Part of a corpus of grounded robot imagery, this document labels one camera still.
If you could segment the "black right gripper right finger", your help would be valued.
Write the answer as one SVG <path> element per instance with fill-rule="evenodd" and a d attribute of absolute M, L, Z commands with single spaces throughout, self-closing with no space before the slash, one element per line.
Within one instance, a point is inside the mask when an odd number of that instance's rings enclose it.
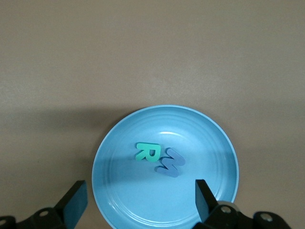
<path fill-rule="evenodd" d="M 195 181 L 195 204 L 200 222 L 195 229 L 251 229 L 253 219 L 245 216 L 239 208 L 228 201 L 218 201 L 206 181 Z"/>

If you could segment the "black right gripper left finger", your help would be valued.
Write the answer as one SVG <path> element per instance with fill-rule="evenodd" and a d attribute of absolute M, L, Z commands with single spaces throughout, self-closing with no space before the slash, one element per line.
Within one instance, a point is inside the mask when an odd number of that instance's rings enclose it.
<path fill-rule="evenodd" d="M 79 180 L 52 208 L 43 208 L 17 223 L 18 229 L 74 229 L 88 205 L 87 184 Z"/>

